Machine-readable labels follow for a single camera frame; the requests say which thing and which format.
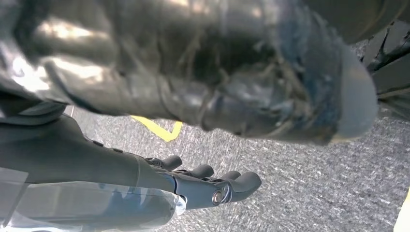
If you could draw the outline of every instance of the yellow tape line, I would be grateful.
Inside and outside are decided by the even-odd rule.
[[[394,232],[409,232],[410,231],[410,189],[407,193],[407,198],[401,206],[400,213],[398,214]]]
[[[146,126],[152,133],[156,134],[158,137],[162,138],[166,142],[170,142],[176,139],[181,132],[182,122],[175,122],[174,128],[172,132],[167,131],[166,129],[162,128],[160,125],[156,124],[155,122],[149,120],[145,117],[140,116],[131,116],[133,119],[141,122],[144,126]]]

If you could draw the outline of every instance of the robotic hand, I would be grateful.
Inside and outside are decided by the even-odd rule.
[[[178,156],[145,159],[85,138],[62,115],[37,126],[0,123],[0,227],[6,231],[138,231],[185,210],[246,199],[254,172],[220,178],[209,165],[176,170]]]
[[[367,131],[371,77],[301,0],[6,0],[0,86],[93,112],[327,144]]]

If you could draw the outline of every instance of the floor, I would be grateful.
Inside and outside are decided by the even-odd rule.
[[[183,168],[210,164],[216,175],[255,171],[249,199],[188,211],[161,232],[389,232],[410,186],[410,123],[381,114],[362,139],[327,147],[245,140],[183,125],[165,142],[129,116],[68,108],[90,138],[144,157],[179,155]],[[156,121],[171,131],[174,122]]]

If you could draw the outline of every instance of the clear plastic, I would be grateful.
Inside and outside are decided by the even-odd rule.
[[[146,231],[186,206],[159,189],[89,182],[26,184],[23,192],[0,232]]]

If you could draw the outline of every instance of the black robotic finger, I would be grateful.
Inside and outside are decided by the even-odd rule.
[[[170,156],[165,158],[164,160],[157,159],[157,158],[148,158],[146,161],[153,166],[160,167],[166,169],[168,171],[172,171],[175,168],[182,165],[182,160],[179,156]]]
[[[162,161],[164,169],[172,171],[182,165],[182,160],[179,156],[170,156]]]
[[[207,164],[202,164],[196,167],[192,171],[181,169],[181,170],[174,171],[174,173],[188,175],[188,176],[192,176],[198,179],[203,179],[203,178],[211,177],[214,174],[214,169]]]
[[[237,179],[239,176],[241,175],[241,173],[237,172],[237,171],[230,171],[225,173],[225,175],[223,175],[221,177],[222,180],[227,180],[227,179],[231,179],[231,180],[235,180]]]
[[[197,168],[191,171],[191,176],[198,179],[205,177],[211,177],[214,174],[214,169],[208,164],[199,165]]]
[[[229,202],[238,202],[252,195],[262,184],[261,178],[254,172],[247,172],[230,183],[231,197]]]

